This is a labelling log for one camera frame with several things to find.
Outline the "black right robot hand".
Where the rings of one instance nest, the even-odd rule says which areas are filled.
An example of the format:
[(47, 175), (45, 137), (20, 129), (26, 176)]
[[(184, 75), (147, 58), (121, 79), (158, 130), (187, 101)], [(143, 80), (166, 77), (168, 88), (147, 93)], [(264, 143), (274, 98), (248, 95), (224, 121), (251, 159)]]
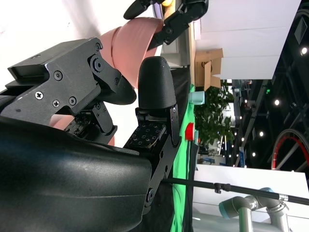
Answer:
[(127, 232), (148, 213), (181, 144), (173, 78), (146, 58), (138, 90), (98, 38), (9, 68), (0, 94), (0, 229)]

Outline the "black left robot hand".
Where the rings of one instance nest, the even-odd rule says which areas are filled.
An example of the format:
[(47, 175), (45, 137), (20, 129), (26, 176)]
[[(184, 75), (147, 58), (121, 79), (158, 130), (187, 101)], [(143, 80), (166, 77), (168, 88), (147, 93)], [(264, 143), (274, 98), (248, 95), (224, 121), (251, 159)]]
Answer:
[[(162, 0), (136, 0), (126, 10), (123, 17), (131, 20), (145, 12), (150, 5), (162, 4)], [(200, 19), (208, 10), (207, 0), (184, 0), (179, 8), (164, 20), (161, 31), (156, 32), (150, 42), (148, 49), (156, 48), (162, 44), (171, 44), (184, 31), (189, 24)]]

